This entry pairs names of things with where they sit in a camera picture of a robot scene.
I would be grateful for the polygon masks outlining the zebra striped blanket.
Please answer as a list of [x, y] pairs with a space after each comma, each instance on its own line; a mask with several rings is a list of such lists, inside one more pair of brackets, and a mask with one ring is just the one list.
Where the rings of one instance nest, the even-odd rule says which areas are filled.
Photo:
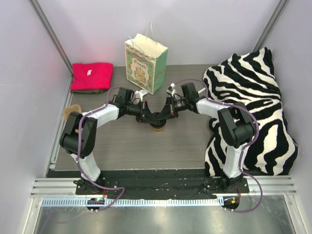
[[232, 54], [207, 68], [203, 81], [210, 99], [242, 102], [259, 124], [256, 142], [245, 150], [243, 169], [253, 174], [288, 175], [298, 146], [288, 131], [271, 50], [264, 47], [245, 55]]

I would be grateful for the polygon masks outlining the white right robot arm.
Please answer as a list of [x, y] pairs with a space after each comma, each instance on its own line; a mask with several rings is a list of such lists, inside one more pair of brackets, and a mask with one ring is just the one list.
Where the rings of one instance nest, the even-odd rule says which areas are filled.
[[169, 96], [165, 105], [161, 112], [153, 114], [156, 121], [151, 126], [161, 129], [166, 120], [177, 118], [178, 113], [185, 110], [216, 118], [221, 136], [227, 144], [220, 188], [230, 193], [242, 183], [244, 149], [252, 142], [253, 137], [258, 136], [259, 129], [255, 118], [241, 102], [228, 104], [211, 100], [208, 96], [201, 97], [192, 82], [182, 84], [181, 90], [183, 95], [177, 99], [175, 84], [170, 85], [166, 91]]

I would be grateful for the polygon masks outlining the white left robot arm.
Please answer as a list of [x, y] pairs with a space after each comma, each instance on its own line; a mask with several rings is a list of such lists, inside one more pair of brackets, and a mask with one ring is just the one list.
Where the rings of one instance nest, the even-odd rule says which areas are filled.
[[134, 97], [134, 94], [133, 90], [120, 87], [112, 101], [84, 114], [73, 111], [68, 116], [59, 144], [78, 164], [80, 182], [87, 184], [92, 194], [100, 194], [105, 184], [93, 155], [99, 127], [125, 115], [134, 116], [138, 123], [155, 128], [162, 128], [166, 123], [157, 118], [157, 113], [151, 113], [147, 101]]

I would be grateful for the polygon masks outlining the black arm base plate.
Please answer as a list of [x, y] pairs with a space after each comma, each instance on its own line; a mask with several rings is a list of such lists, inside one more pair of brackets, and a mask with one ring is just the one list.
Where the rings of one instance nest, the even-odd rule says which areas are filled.
[[101, 172], [104, 189], [75, 180], [77, 195], [120, 196], [131, 200], [211, 199], [220, 194], [247, 194], [249, 185], [243, 177], [235, 189], [220, 188], [220, 177], [208, 177], [204, 169], [121, 170]]

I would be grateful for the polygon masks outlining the black plastic cup lid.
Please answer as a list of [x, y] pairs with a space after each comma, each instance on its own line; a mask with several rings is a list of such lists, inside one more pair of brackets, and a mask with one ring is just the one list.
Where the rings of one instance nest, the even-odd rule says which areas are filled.
[[159, 114], [160, 114], [160, 112], [154, 112], [153, 116], [156, 119], [156, 123], [150, 123], [150, 126], [155, 128], [155, 129], [163, 128], [166, 124], [165, 119], [158, 119]]

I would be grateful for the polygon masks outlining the printed paper gift bag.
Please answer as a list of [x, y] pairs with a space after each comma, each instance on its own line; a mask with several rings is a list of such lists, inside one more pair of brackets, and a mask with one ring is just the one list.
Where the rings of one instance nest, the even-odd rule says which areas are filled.
[[126, 78], [153, 95], [164, 83], [168, 47], [148, 33], [154, 35], [151, 23], [146, 34], [138, 33], [124, 43]]

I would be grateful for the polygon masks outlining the brown paper coffee cup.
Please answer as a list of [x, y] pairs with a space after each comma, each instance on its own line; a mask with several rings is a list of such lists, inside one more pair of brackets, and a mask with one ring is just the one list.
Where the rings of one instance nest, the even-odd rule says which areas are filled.
[[155, 133], [161, 133], [164, 129], [165, 125], [155, 125], [155, 124], [151, 124], [151, 128]]

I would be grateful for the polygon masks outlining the tan cloth lump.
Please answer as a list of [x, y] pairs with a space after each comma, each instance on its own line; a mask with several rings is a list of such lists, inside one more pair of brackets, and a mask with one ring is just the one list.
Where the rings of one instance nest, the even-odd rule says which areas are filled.
[[63, 116], [64, 121], [67, 121], [67, 120], [68, 120], [68, 117], [69, 117], [69, 115], [70, 115], [72, 112], [82, 113], [82, 108], [81, 108], [81, 106], [78, 105], [78, 104], [73, 104], [73, 105], [70, 105], [70, 106], [66, 107], [66, 108], [63, 110], [63, 112], [62, 112], [62, 116]]

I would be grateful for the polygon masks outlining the aluminium frame rail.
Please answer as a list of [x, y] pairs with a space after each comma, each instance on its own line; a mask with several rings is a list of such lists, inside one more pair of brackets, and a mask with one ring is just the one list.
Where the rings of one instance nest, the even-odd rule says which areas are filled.
[[223, 191], [217, 178], [153, 177], [107, 179], [112, 191], [88, 191], [77, 178], [36, 179], [31, 197], [41, 197], [42, 206], [105, 206], [116, 207], [174, 207], [222, 206], [231, 198], [243, 196], [295, 195], [296, 189], [289, 176], [258, 176], [244, 178], [242, 184]]

